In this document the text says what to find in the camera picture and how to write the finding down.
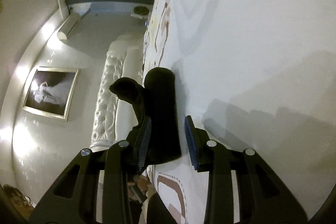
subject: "white upholstered headboard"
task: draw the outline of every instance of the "white upholstered headboard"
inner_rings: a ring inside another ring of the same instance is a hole
[[[109,90],[120,77],[130,77],[141,84],[143,35],[122,35],[113,41],[106,54],[103,74],[94,113],[90,148],[95,152],[107,149],[125,139],[137,119],[133,108]]]

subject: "framed picture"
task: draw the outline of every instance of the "framed picture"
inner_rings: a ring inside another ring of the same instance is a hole
[[[38,67],[23,109],[67,121],[79,69]]]

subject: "white bedsheet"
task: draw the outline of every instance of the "white bedsheet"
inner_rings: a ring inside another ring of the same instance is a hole
[[[256,149],[309,217],[320,208],[336,181],[335,22],[336,0],[155,0],[144,76],[176,75],[183,156],[150,171],[179,223],[203,223],[208,186],[190,163],[186,115]]]

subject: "metal screw head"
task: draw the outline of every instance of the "metal screw head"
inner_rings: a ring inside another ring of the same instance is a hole
[[[87,156],[91,153],[91,150],[88,149],[88,148],[84,148],[82,151],[81,151],[81,155],[82,156]]]
[[[245,153],[249,156],[253,156],[255,154],[255,151],[251,148],[248,148],[245,150]]]
[[[129,145],[129,142],[127,140],[123,140],[119,142],[120,147],[127,147]]]
[[[207,146],[209,146],[209,147],[215,147],[216,145],[217,145],[217,143],[213,140],[207,141]]]

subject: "wall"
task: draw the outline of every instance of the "wall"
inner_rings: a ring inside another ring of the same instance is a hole
[[[28,44],[58,9],[57,0],[1,0],[0,110],[12,74]]]
[[[36,56],[66,17],[57,0],[1,0],[0,182],[16,185],[12,132],[17,102]]]
[[[145,32],[143,21],[129,13],[88,13],[68,42],[53,34],[35,66],[80,68],[68,122],[19,109],[13,136],[17,186],[37,203],[73,157],[90,145],[97,94],[106,52],[119,35]],[[23,105],[24,93],[20,105]]]

